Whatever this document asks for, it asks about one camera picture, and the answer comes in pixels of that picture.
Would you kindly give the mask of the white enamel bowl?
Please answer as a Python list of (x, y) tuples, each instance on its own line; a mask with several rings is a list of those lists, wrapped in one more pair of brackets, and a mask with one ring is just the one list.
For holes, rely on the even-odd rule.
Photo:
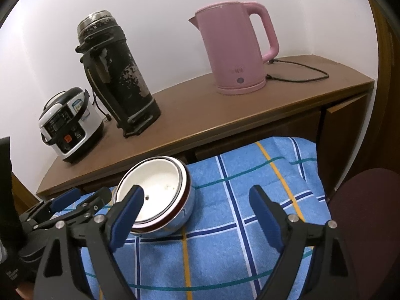
[(135, 164), (113, 192), (120, 202), (134, 185), (144, 191), (143, 206), (131, 233), (143, 239), (161, 239), (176, 233), (190, 218), (195, 191), (187, 166), (177, 158), (156, 156)]

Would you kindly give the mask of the white black rice cooker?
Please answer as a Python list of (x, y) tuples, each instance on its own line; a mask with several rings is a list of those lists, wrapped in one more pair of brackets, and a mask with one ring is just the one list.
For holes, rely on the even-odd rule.
[(75, 163), (101, 140), (104, 123), (88, 91), (73, 87), (48, 100), (39, 117), (39, 129), (44, 144), (62, 161)]

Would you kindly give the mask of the blue plaid tablecloth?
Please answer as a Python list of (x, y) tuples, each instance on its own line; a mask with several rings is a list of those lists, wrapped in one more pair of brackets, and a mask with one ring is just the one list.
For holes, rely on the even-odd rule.
[(186, 225), (159, 240), (129, 235), (114, 255), (138, 299), (255, 299), (279, 253), (250, 206), (254, 185), (305, 222), (331, 218), (306, 139), (266, 138), (188, 169), (195, 202)]

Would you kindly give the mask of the black thermos flask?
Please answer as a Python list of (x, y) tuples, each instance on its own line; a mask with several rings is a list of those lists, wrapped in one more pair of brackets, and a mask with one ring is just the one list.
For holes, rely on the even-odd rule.
[(86, 77), (124, 137), (138, 136), (161, 115), (128, 47), (123, 29), (109, 11), (95, 11), (77, 27)]

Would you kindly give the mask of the brown wooden side cabinet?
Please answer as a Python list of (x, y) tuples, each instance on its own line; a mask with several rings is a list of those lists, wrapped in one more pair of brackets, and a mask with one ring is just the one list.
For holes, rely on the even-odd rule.
[(114, 184), (148, 157), (171, 155), (194, 163), (269, 136), (316, 143), (318, 174), (331, 192), (356, 144), (373, 80), (316, 55), (289, 57), (266, 70), (273, 78), (245, 95), (218, 93), (208, 74), (156, 93), (161, 116), (146, 131), (126, 138), (108, 122), (103, 138), (82, 160), (54, 161), (37, 196)]

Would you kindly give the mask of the pink electric kettle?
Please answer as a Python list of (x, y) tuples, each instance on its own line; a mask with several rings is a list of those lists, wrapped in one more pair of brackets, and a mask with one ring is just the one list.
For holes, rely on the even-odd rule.
[[(252, 14), (260, 17), (269, 42), (265, 54), (260, 51)], [(264, 64), (279, 53), (279, 41), (265, 6), (256, 2), (215, 3), (197, 10), (189, 22), (201, 33), (219, 93), (248, 94), (266, 85)]]

